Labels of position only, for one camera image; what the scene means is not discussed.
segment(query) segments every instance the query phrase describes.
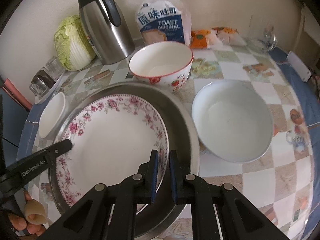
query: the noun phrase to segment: stainless steel basin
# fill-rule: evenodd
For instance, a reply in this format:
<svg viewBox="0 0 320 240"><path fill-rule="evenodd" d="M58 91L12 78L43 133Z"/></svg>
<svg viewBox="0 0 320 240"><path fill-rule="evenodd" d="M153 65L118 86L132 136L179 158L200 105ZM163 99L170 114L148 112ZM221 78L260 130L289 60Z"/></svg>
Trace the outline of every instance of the stainless steel basin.
<svg viewBox="0 0 320 240"><path fill-rule="evenodd" d="M176 150L180 162L188 163L191 173L198 174L199 141L190 115L173 94L147 84L137 82L116 83L88 96L67 117L56 136L56 140L61 138L65 127L85 106L99 98L120 93L139 96L158 110L168 131L170 150ZM69 206L64 201L58 188L55 166L49 169L49 180L57 208L63 214L69 209ZM167 165L164 179L156 194L155 203L147 205L136 216L136 239L150 240L158 236L175 221L183 208L184 205L173 203L169 165Z"/></svg>

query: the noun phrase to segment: red rim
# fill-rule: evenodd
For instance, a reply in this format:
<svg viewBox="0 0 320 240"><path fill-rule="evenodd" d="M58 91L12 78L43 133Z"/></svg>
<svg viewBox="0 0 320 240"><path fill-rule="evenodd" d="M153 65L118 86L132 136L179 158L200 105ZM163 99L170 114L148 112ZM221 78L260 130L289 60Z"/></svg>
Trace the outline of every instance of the red rim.
<svg viewBox="0 0 320 240"><path fill-rule="evenodd" d="M166 43L168 43L168 42L178 43L178 44L184 45L184 46L186 46L188 49L190 49L187 45L185 45L185 44L183 44L183 43L180 43L180 42L176 42L176 41L160 41L160 42L156 42L156 43L163 43L163 42L166 42ZM149 44L149 45L147 45L147 46L139 49L139 50L136 52L136 54L137 54L139 51L141 51L142 49L144 49L144 48L146 48L146 47L148 47L148 46L151 46L151 45L153 45L153 44ZM191 56L191 60L189 61L189 63L188 63L187 65L185 65L184 67L180 68L179 70L176 70L175 72L172 72L172 73L170 73L170 74L161 75L161 76L140 76L140 75L137 75L137 74L134 73L134 72L131 70L131 68L130 68L130 62L131 62L132 58L134 57L134 55L133 55L132 58L129 60L128 67L129 67L130 72L131 72L133 75L135 75L135 76L137 76L137 77L141 77L141 78L148 78L148 79L149 79L149 78L162 78L162 77L170 76L170 75L175 74L175 73L179 72L180 70L184 69L185 67L187 67L187 66L193 61L193 51L192 51L192 49L190 49L190 51L191 51L191 55L192 55L192 56Z"/></svg>

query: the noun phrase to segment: glass mug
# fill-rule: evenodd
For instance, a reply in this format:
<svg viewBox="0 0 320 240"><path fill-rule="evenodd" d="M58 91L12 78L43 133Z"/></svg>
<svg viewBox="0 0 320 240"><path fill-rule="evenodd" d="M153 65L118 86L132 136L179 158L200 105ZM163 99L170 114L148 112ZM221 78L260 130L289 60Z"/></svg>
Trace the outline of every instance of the glass mug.
<svg viewBox="0 0 320 240"><path fill-rule="evenodd" d="M247 45L255 51L273 50L278 43L271 23L257 15L252 15L249 24Z"/></svg>

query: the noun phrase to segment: bowl with red rim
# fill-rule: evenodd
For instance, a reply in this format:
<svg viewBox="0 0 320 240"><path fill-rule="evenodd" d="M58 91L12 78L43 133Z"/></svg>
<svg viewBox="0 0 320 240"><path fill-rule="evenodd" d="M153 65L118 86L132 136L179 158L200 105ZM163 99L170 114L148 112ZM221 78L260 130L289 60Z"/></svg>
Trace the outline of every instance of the bowl with red rim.
<svg viewBox="0 0 320 240"><path fill-rule="evenodd" d="M129 61L137 80L171 92L187 81L193 60L192 50L179 42L162 41L140 49Z"/></svg>

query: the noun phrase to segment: checkered tablecloth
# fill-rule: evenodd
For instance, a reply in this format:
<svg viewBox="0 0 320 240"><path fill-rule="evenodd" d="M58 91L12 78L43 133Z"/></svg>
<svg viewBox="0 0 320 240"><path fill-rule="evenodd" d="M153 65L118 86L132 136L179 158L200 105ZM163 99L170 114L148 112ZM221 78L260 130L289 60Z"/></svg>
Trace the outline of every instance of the checkered tablecloth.
<svg viewBox="0 0 320 240"><path fill-rule="evenodd" d="M251 163L236 164L223 161L200 144L199 175L211 184L232 183L290 239L300 239L305 221L310 214L314 167L308 129L304 121L297 125L292 117L291 111L295 109L295 113L300 115L298 118L303 120L295 92L267 54L254 52L244 46L221 45L193 52L191 77L176 93L189 113L196 93L205 85L219 79L241 80L265 100L273 114L275 124L274 137L268 151L263 157ZM56 92L62 91L71 106L77 106L85 97L98 89L131 80L129 59L130 57L108 66L103 66L95 60L89 68L67 73ZM287 142L287 132L292 129L301 134L305 143L304 150ZM48 140L40 140L37 135L33 151L51 143ZM44 204L48 211L49 225L60 217L52 200L47 172L43 172L30 182L29 192L34 199ZM189 205L156 239L175 237L192 239Z"/></svg>

